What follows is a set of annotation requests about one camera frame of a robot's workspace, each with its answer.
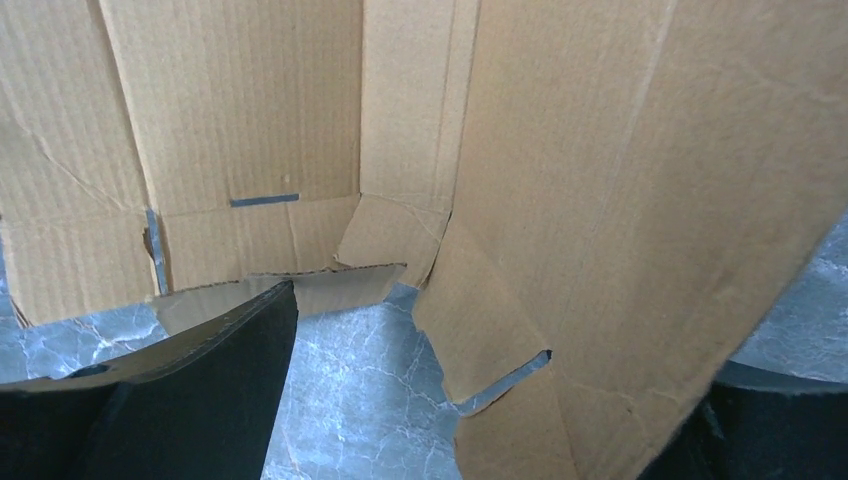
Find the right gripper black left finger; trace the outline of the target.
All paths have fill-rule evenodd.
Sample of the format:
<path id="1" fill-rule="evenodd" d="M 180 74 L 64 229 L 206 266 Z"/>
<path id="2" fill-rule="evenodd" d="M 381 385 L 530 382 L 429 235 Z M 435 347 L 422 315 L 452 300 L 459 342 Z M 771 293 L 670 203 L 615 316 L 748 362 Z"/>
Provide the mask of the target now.
<path id="1" fill-rule="evenodd" d="M 5 479 L 257 479 L 292 356 L 282 281 L 163 341 L 1 388 Z"/>

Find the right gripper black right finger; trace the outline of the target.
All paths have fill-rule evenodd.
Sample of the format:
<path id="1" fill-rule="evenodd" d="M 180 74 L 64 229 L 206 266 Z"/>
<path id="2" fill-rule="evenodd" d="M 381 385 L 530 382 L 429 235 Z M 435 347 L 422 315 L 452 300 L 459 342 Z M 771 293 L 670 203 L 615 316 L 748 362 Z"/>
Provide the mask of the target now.
<path id="1" fill-rule="evenodd" d="M 729 361 L 644 479 L 844 479 L 847 386 Z"/>

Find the cardboard box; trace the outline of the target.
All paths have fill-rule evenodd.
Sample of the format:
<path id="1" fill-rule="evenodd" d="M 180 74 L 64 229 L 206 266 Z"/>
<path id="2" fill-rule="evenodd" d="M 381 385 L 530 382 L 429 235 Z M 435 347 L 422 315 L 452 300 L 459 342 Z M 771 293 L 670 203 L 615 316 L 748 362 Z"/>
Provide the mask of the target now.
<path id="1" fill-rule="evenodd" d="M 634 479 L 847 206 L 843 1 L 5 1 L 35 327 L 419 289 L 469 479 Z"/>

